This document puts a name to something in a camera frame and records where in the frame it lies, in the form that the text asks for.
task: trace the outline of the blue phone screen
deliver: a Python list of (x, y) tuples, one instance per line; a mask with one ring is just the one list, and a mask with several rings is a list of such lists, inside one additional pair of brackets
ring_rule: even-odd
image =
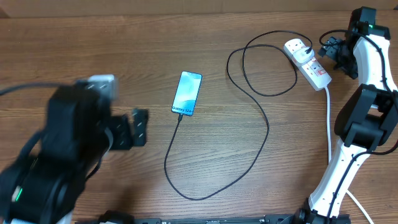
[(199, 87), (201, 84), (201, 75), (192, 72), (182, 72), (180, 82), (172, 106), (174, 113), (193, 115), (195, 104), (197, 102)]

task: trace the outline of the white power cord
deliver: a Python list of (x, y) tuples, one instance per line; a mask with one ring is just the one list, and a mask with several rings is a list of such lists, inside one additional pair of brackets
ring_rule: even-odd
[[(326, 129), (327, 129), (327, 136), (328, 136), (328, 163), (331, 160), (331, 136), (330, 136), (330, 93), (329, 89), (327, 86), (325, 86), (325, 91), (326, 91)], [(371, 217), (368, 215), (368, 213), (365, 211), (365, 208), (362, 207), (360, 202), (354, 197), (354, 195), (347, 190), (347, 194), (355, 204), (358, 206), (358, 208), (362, 211), (362, 213), (365, 215), (366, 219), (368, 219), (370, 224), (374, 224), (372, 221)]]

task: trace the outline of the power outlet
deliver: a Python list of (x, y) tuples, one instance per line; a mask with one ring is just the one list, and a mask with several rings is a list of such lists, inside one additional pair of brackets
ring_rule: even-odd
[(331, 82), (331, 77), (314, 57), (313, 50), (308, 58), (303, 51), (308, 49), (300, 39), (292, 39), (284, 45), (287, 55), (293, 60), (300, 72), (316, 90), (321, 90)]

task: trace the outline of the white charger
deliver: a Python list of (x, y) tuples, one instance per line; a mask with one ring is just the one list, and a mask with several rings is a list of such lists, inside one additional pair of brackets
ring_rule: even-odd
[(309, 47), (306, 47), (298, 38), (292, 39), (284, 45), (287, 55), (303, 73), (311, 86), (318, 91), (326, 87), (331, 82), (331, 78), (314, 57), (314, 51), (311, 49), (311, 52), (307, 53), (308, 49)]

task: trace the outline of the phone screen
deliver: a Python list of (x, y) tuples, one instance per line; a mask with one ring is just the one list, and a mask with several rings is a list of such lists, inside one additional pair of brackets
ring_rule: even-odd
[(201, 75), (192, 72), (182, 72), (180, 82), (172, 106), (174, 113), (193, 115), (195, 104), (197, 102)]

